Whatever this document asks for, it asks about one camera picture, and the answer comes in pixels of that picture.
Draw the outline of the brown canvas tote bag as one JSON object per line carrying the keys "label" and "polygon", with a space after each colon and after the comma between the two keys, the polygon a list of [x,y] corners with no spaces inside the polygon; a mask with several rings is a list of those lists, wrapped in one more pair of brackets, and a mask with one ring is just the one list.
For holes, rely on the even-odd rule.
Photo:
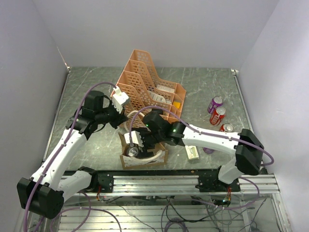
{"label": "brown canvas tote bag", "polygon": [[139,150],[139,154],[131,157],[127,155],[129,145],[126,144],[124,134],[119,132],[118,135],[122,146],[122,153],[119,158],[123,170],[145,168],[155,165],[164,165],[167,163],[169,151],[164,147],[162,143],[156,144],[153,149]]}

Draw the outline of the purple Fanta can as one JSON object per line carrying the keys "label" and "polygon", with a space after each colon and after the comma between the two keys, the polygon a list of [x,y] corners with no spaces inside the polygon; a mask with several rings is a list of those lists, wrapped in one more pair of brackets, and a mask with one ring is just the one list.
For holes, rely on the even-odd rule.
{"label": "purple Fanta can", "polygon": [[136,158],[139,154],[139,148],[138,147],[129,147],[126,151],[126,155],[128,157],[134,157]]}

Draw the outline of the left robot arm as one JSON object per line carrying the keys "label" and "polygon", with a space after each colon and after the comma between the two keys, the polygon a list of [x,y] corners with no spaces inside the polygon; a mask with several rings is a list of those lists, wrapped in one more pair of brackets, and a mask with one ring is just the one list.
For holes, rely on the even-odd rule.
{"label": "left robot arm", "polygon": [[29,179],[21,178],[17,183],[21,207],[53,219],[71,196],[81,190],[95,191],[99,180],[94,169],[80,167],[67,179],[62,176],[99,125],[110,124],[116,129],[127,121],[125,105],[129,101],[129,96],[119,88],[114,89],[110,98],[103,92],[90,91],[83,105],[68,120],[61,139],[46,161]]}

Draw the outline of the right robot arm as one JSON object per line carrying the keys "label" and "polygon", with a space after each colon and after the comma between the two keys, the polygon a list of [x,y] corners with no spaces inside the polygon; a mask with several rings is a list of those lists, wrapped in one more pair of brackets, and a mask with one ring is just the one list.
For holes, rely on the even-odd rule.
{"label": "right robot arm", "polygon": [[206,147],[232,155],[232,160],[219,167],[213,179],[213,187],[218,191],[224,191],[244,174],[255,176],[260,172],[264,147],[251,130],[222,132],[198,128],[182,120],[170,123],[156,111],[147,113],[142,122],[150,130],[143,139],[144,145],[164,142],[174,146]]}

